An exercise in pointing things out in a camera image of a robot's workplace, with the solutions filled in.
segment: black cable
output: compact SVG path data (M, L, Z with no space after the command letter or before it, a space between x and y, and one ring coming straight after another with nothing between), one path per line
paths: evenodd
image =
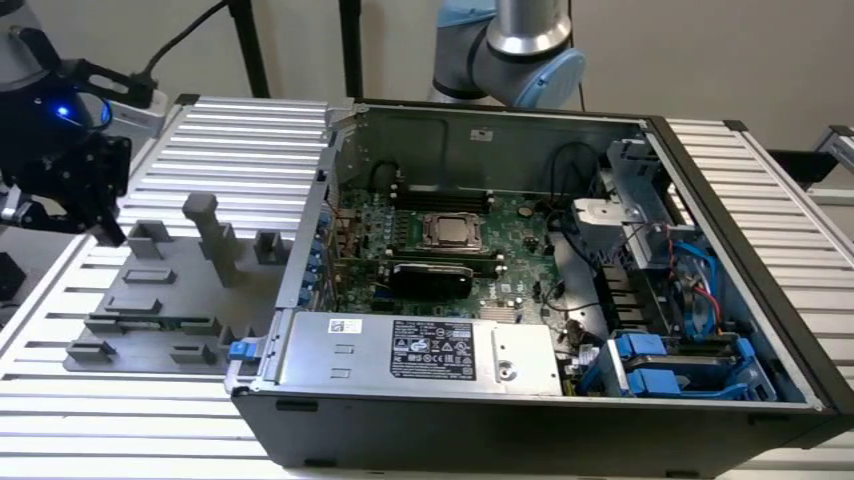
M563 222L563 219L567 217L566 212L564 214L558 218L558 224L560 226L560 233L563 234L563 239L566 240L566 243L570 244L570 248L572 249L572 251L575 252L575 255L578 255L580 257L580 259L584 261L584 263L587 264L587 266L594 270L594 272L596 271L596 264L595 262L590 259L590 257L587 255L584 255L584 253L582 252L580 247L575 244L575 241L572 240L572 236L570 234L568 228L566 226L566 223Z
M570 48L575 48L575 19L572 18L572 0L567 1L567 16L570 17ZM587 102L584 101L584 84L579 80L578 82L578 100L582 104L582 112L587 111Z
M236 0L222 0L216 5L208 8L207 11L199 16L199 18L196 18L189 26L181 31L181 33L179 33L177 36L172 40L169 40L168 43L163 45L163 47L160 47L157 53L155 53L153 57L151 57L151 60L148 60L148 64L145 65L145 68L141 72L143 76L151 78L155 67L157 66L160 60L163 60L165 54L169 53L169 50L172 50L175 46L184 41L184 39L196 30L196 28L199 28L199 26L204 22L207 22L208 18L211 18L216 14L216 12L226 8L234 1Z
M378 160L374 166L371 167L371 173L368 174L368 186L367 186L368 192L374 191L374 179L376 177L376 172L383 165L392 165L395 167L395 170L400 170L400 164L395 159L387 158L387 159Z
M578 310L583 310L588 307L595 307L596 305L600 305L599 302L591 302L587 303L579 307L572 307L572 308L562 308L558 307L554 303L551 303L551 295L555 293L555 290L558 289L558 285L560 285L563 283L563 280L560 280L558 283L555 283L551 288L548 289L548 293L546 293L546 296L543 297L543 303L548 306L548 308L551 308L555 312L563 312L563 313L570 313L570 312L576 312Z
M659 225L658 223L642 223L639 224L638 228L635 228L635 230L631 232L631 235L629 235L626 237L626 240L623 240L623 242L619 244L619 247L616 247L612 252L616 253L619 252L623 248L626 248L626 245L629 245L629 242L631 241L633 238L635 238L635 235L638 235L638 233L641 232L641 230L643 230L645 228L649 227L654 227L655 225Z
M555 149L555 151L551 153L551 157L548 159L550 168L551 168L551 178L550 178L550 183L548 183L548 201L550 202L554 202L555 193L556 193L555 192L555 177L558 176L558 174L556 174L558 158L560 158L560 154L568 148L572 148L572 147L584 148L584 149L587 149L587 151L590 153L592 153L592 158L594 158L594 162L595 162L595 165L594 165L595 166L595 171L594 171L594 174L592 174L594 175L594 179L592 180L595 180L595 177L596 177L596 174L598 174L598 171L599 171L599 152L596 152L596 149L592 148L592 146L588 143L576 140L576 141L572 141L572 142L568 142L568 143L564 143L563 145L560 145ZM578 156L571 158L572 163L570 165L572 165L575 167L575 171L578 172L578 166L575 165L575 159L576 158L578 158ZM564 175L564 177L563 177L564 182L563 182L563 188L560 189L560 195L566 195L568 193L566 191L566 177L567 176L568 176L568 172L567 172L567 175Z

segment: cable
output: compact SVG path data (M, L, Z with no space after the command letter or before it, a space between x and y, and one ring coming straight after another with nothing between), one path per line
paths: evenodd
M709 300L709 303L711 303L715 318L714 324L718 327L718 331L721 331L721 305L718 304L718 300L715 300L715 297L711 296L705 288L694 287L694 291L699 293L706 300Z
M580 306L572 307L572 308L558 307L554 303L551 303L551 295L555 293L555 290L558 289L558 285L560 285L560 284L563 284L563 280L560 280L558 283L555 283L551 286L551 288L548 289L548 292L546 293L546 296L543 297L543 303L555 312L563 312L563 313L576 312L578 310L583 310L583 309L586 309L588 307L595 307L596 305L599 305L599 302L591 302L591 303L587 303L584 305L580 305Z
M718 261L694 245L687 242L678 241L674 242L674 247L683 250L689 255L695 258L699 258L709 264L709 275L710 275L710 289L709 293L714 297L718 294Z
M570 248L572 249L572 251L575 252L575 255L578 255L580 257L580 259L584 261L584 263L587 264L587 266L594 270L594 272L596 271L596 263L590 259L590 257L587 255L584 255L584 253L582 252L580 247L575 244L575 242L572 241L572 237L570 235L570 231L566 228L566 225L563 223L563 219L566 218L566 212L564 215L560 216L560 218L558 218L558 223L560 225L560 233L563 234L563 239L566 240L566 243L570 244Z
M575 48L575 18L572 15L572 0L567 1L567 16L570 17L571 27L570 27L570 48ZM582 106L582 112L587 111L587 102L584 101L584 84L579 80L578 81L578 100Z
M368 192L374 191L374 179L376 177L376 172L383 165L392 165L395 167L395 170L400 170L400 164L395 159L378 160L374 166L371 167L371 173L368 174L368 187L367 187Z
M181 33L179 33L175 36L175 38L172 38L172 40L169 40L168 43L163 45L163 47L160 47L160 50L157 50L157 53L155 53L153 57L151 57L151 60L148 60L148 64L145 65L145 68L143 69L143 72L140 75L151 79L151 74L155 70L155 67L157 66L157 63L160 62L160 60L163 60L163 57L165 56L165 54L169 53L169 50L172 50L175 46L184 41L184 39L196 30L196 28L199 28L199 26L208 20L208 18L211 18L216 14L216 12L219 12L223 8L228 6L230 3L234 3L235 1L236 0L222 0L216 5L214 5L211 8L207 9L207 11L199 16L199 18L196 18L196 20L193 20L193 22L181 31Z
M611 250L611 258L614 258L618 254L618 252L626 248L626 245L629 245L629 242L631 241L633 238L635 238L635 235L638 235L638 233L641 232L641 230L643 230L645 228L649 227L654 227L657 224L655 223L642 223L638 228L634 229L634 231L631 232L631 235L629 235L626 237L626 240L623 240L620 242L620 244L616 246L616 248L614 248L614 250Z
M554 199L555 199L555 179L558 177L558 173L556 173L556 168L558 168L558 158L560 158L560 154L566 151L567 148L571 147L583 147L584 149L587 149L587 151L590 153L592 153L592 158L595 160L595 171L592 174L592 178L595 181L596 178L596 174L599 171L599 152L596 152L596 149L592 148L592 146L588 143L584 143L582 141L572 141L568 143L564 143L563 145L560 145L555 151L551 153L551 157L548 159L548 164L550 164L550 169L551 169L551 178L550 178L550 183L548 183L548 202L554 203ZM579 176L580 176L580 172L578 170L578 166L575 165L575 159L578 159L578 156L572 157L572 163L570 165L572 165L575 167L575 171L578 172ZM563 188L560 189L560 195L567 195L567 191L566 191L566 178L568 176L568 169L567 169L567 175L563 176Z

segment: blue latch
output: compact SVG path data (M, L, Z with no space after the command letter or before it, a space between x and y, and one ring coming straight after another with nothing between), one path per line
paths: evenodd
M250 342L231 342L228 347L228 360L255 360L255 352L258 352L258 344Z
M651 333L626 333L616 338L615 343L622 358L638 355L667 355L662 337Z
M674 373L650 368L629 374L629 390L638 397L678 397L682 393Z

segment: warning label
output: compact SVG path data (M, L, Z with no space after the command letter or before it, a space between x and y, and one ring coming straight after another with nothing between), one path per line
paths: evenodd
M475 380L470 323L395 320L391 374L398 378Z

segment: black cable cord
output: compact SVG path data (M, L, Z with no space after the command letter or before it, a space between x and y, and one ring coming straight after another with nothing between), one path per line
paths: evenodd
M558 307L552 302L551 302L551 296L555 293L555 290L558 289L558 285L560 285L563 283L563 280L559 281L558 283L555 283L551 288L548 289L548 292L546 293L546 296L543 297L543 303L548 306L548 308L551 308L555 312L563 312L563 313L570 313L570 312L576 312L578 310L583 310L586 308L590 307L595 307L596 305L599 305L599 302L591 302L591 303L586 303L584 305L580 305L578 307L572 307L572 308L562 308Z
M400 170L400 164L394 158L386 158L386 159L378 160L374 166L371 167L371 173L368 173L368 186L367 186L368 192L374 191L374 180L376 177L376 172L379 171L383 165L392 165L395 167L395 170Z
M572 27L570 29L570 48L575 48L575 17L572 16L572 0L567 0L567 16L570 17L570 22L572 22ZM578 82L578 100L582 105L582 112L587 111L587 102L584 101L584 84Z
M551 178L550 178L550 183L548 183L548 201L554 202L555 199L555 178L558 176L556 173L556 168L558 168L558 158L560 158L560 154L570 148L574 147L579 147L586 149L591 154L592 154L592 159L595 161L595 172L592 174L592 179L590 184L592 185L592 183L595 182L595 178L596 178L596 174L599 172L599 152L596 152L596 149L592 148L592 146L588 143L584 143L582 141L572 141L568 143L564 143L563 145L560 145L555 151L551 153L551 158L548 159L548 163L550 163L550 169L551 169ZM571 165L575 167L575 171L578 172L578 166L575 165L575 159L578 158L578 155L575 157L571 158ZM560 195L566 195L568 192L566 191L566 178L568 176L568 172L567 175L563 176L563 187L560 189Z
M219 12L228 6L230 3L235 1L236 0L222 0L216 5L207 9L207 11L199 16L199 18L196 18L196 20L193 20L193 22L181 31L181 33L179 33L177 36L175 36L175 38L172 38L172 40L169 40L168 43L163 45L163 47L160 47L157 53L155 53L153 57L151 57L151 60L148 60L148 64L145 65L145 68L143 69L143 72L140 74L141 76L149 79L152 78L151 74L155 70L155 67L157 66L157 63L160 62L165 54L169 53L169 50L172 50L175 46L184 41L189 34L216 14L216 12Z
M570 244L570 248L575 252L575 255L579 256L579 258L584 261L587 266L595 272L596 271L596 263L591 260L591 258L587 255L584 255L584 253L582 252L580 247L578 246L578 244L572 240L572 235L571 235L568 227L567 227L567 225L564 223L564 219L566 218L567 218L567 214L566 214L566 212L563 212L563 215L560 215L560 217L558 218L558 224L560 226L560 233L563 234L563 239L566 240L566 243Z

